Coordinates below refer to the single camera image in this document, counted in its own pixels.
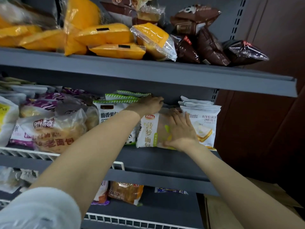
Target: white wire rack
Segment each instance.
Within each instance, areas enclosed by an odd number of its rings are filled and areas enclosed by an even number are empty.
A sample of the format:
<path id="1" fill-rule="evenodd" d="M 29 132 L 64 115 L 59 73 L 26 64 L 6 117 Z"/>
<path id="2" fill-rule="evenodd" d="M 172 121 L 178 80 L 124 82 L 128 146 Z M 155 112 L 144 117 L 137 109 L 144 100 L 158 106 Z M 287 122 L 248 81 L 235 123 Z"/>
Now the white wire rack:
<path id="1" fill-rule="evenodd" d="M 6 156 L 24 157 L 29 159 L 42 159 L 45 161 L 55 161 L 55 159 L 60 155 L 60 154 L 39 152 L 39 151 L 26 150 L 26 149 L 8 148 L 8 147 L 0 147 L 0 154 Z M 125 170 L 123 162 L 116 162 L 116 161 L 113 162 L 112 168 Z"/>
<path id="2" fill-rule="evenodd" d="M 10 203 L 9 200 L 0 199 L 0 208 L 6 207 Z M 171 225 L 166 223 L 157 223 L 145 220 L 138 220 L 138 219 L 129 219 L 123 217 L 116 217 L 111 215 L 101 215 L 101 214 L 94 214 L 87 212 L 85 215 L 84 220 L 90 220 L 100 223 L 111 223 L 115 225 L 122 225 L 128 227 L 135 227 L 135 228 L 151 228 L 151 229 L 196 229 L 192 227 L 181 227 L 177 225 Z"/>

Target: white shirt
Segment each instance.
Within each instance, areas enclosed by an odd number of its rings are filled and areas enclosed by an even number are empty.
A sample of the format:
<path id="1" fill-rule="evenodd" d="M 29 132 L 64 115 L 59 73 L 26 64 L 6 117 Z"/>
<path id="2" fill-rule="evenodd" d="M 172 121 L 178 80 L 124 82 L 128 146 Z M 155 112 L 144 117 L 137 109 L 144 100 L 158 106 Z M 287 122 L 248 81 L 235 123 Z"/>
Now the white shirt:
<path id="1" fill-rule="evenodd" d="M 78 229 L 81 212 L 67 193 L 38 187 L 28 190 L 0 211 L 0 229 Z"/>

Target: person's right arm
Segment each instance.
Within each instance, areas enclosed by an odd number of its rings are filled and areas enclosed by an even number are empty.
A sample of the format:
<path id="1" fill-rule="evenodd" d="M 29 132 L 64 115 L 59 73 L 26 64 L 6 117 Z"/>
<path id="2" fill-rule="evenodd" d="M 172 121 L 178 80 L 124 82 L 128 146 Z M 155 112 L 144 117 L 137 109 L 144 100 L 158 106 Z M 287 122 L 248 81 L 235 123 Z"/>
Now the person's right arm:
<path id="1" fill-rule="evenodd" d="M 170 118 L 173 140 L 166 142 L 188 154 L 208 176 L 245 229 L 301 229 L 305 222 L 199 144 L 188 114 Z"/>

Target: panda logo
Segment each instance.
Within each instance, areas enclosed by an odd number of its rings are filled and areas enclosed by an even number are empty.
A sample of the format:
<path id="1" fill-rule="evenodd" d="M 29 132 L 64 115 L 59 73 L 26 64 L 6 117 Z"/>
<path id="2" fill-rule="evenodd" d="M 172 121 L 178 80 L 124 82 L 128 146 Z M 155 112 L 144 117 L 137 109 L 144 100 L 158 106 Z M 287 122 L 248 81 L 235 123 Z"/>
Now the panda logo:
<path id="1" fill-rule="evenodd" d="M 130 134 L 125 144 L 131 144 L 131 143 L 132 143 L 132 135 Z"/>
<path id="2" fill-rule="evenodd" d="M 192 5 L 192 6 L 188 6 L 188 7 L 185 7 L 184 9 L 180 10 L 179 12 L 185 12 L 185 13 L 192 13 L 192 14 L 195 14 L 196 12 L 196 6 L 195 5 Z"/>

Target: forearm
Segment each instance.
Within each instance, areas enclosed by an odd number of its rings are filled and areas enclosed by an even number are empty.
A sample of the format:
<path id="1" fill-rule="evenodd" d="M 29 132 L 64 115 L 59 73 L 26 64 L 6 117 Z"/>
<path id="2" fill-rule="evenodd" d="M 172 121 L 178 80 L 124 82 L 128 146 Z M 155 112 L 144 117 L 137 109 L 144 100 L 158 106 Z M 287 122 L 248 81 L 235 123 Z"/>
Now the forearm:
<path id="1" fill-rule="evenodd" d="M 197 143 L 187 154 L 206 173 L 244 228 L 305 228 L 303 220 L 217 158 L 205 146 Z"/>
<path id="2" fill-rule="evenodd" d="M 140 116 L 121 111 L 99 124 L 60 155 L 31 186 L 54 187 L 71 195 L 85 215 L 102 180 Z"/>

